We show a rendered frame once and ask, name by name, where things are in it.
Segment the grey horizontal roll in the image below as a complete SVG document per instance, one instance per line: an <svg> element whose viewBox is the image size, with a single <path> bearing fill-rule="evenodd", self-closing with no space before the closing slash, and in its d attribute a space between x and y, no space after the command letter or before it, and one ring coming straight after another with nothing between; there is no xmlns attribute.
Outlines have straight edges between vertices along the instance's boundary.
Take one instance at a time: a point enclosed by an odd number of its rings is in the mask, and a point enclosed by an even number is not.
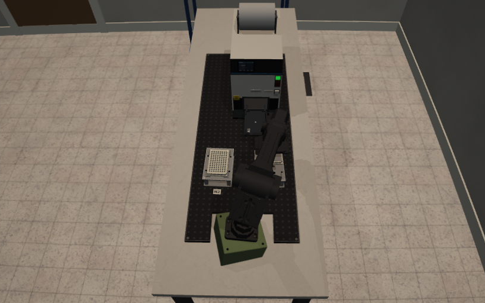
<svg viewBox="0 0 485 303"><path fill-rule="evenodd" d="M239 3L239 30L274 30L275 3Z"/></svg>

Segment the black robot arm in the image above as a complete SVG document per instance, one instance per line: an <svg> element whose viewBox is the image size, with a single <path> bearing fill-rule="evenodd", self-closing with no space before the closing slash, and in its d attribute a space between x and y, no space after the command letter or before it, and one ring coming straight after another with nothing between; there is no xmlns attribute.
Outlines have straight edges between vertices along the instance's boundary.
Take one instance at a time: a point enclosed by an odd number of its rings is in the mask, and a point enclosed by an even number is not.
<svg viewBox="0 0 485 303"><path fill-rule="evenodd" d="M272 165L286 138L288 117L289 113L281 108L265 113L259 153L250 165L240 163L233 179L232 185L238 189L226 218L226 240L257 242L258 225L267 200L275 200L280 188L282 177L274 174Z"/></svg>

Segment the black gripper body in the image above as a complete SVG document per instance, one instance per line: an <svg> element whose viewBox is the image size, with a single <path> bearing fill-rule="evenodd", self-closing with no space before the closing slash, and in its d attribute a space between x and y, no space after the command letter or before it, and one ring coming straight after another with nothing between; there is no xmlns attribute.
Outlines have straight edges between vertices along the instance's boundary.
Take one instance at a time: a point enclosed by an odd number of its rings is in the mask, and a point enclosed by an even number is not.
<svg viewBox="0 0 485 303"><path fill-rule="evenodd" d="M262 137L263 136L255 137L255 149L260 150L261 145L263 143ZM289 153L289 145L288 145L288 141L284 140L281 146L279 146L276 154L285 154L285 153Z"/></svg>

